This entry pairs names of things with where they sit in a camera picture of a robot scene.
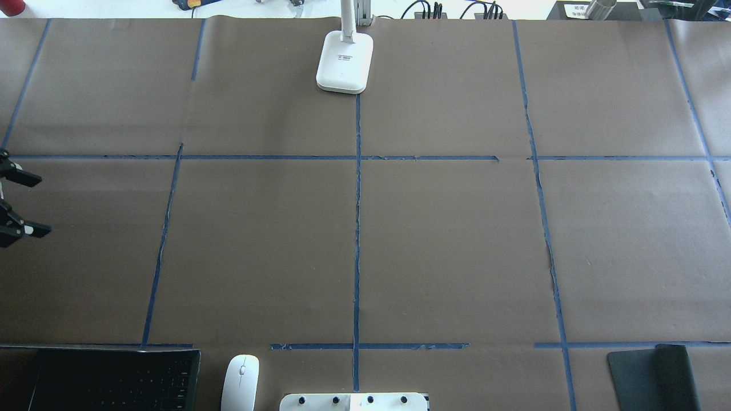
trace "barcode sticker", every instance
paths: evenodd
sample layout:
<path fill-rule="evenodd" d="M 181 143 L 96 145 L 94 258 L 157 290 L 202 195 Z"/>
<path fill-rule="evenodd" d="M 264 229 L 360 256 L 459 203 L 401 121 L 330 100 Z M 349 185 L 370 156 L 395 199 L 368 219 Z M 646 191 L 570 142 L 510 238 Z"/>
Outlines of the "barcode sticker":
<path fill-rule="evenodd" d="M 585 4 L 564 4 L 564 9 L 568 18 L 581 18 L 584 20 L 587 18 Z"/>

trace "red cup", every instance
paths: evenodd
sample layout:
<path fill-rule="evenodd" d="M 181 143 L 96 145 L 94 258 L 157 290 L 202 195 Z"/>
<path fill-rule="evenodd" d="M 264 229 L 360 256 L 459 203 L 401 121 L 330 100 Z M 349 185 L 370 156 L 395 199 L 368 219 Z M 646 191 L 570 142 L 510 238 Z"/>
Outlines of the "red cup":
<path fill-rule="evenodd" d="M 26 3 L 24 0 L 0 0 L 0 11 L 8 17 L 19 15 L 25 9 Z"/>

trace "white floor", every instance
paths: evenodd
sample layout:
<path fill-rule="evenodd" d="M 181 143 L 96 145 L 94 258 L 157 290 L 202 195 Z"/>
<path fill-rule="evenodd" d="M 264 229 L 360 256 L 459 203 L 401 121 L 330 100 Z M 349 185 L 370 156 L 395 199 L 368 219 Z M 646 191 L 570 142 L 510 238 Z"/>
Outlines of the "white floor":
<path fill-rule="evenodd" d="M 413 0 L 372 0 L 374 15 L 399 18 Z M 511 19 L 544 20 L 554 0 L 499 0 L 499 4 Z M 26 11 L 18 18 L 206 18 L 212 15 L 230 15 L 242 18 L 319 18 L 340 15 L 339 0 L 305 0 L 300 7 L 293 7 L 289 0 L 221 0 L 193 13 L 184 12 L 171 0 L 26 0 Z M 458 18 L 469 5 L 466 0 L 444 0 L 443 11 L 449 18 Z M 412 11 L 421 10 L 414 6 Z M 472 7 L 465 18 L 473 18 Z"/>

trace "computer mouse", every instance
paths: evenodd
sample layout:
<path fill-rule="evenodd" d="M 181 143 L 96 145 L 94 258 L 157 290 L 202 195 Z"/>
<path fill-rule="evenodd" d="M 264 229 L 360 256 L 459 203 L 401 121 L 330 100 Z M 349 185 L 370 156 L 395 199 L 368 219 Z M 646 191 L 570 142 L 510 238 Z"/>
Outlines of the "computer mouse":
<path fill-rule="evenodd" d="M 221 411 L 254 411 L 259 381 L 259 358 L 236 355 L 229 362 L 221 395 Z"/>

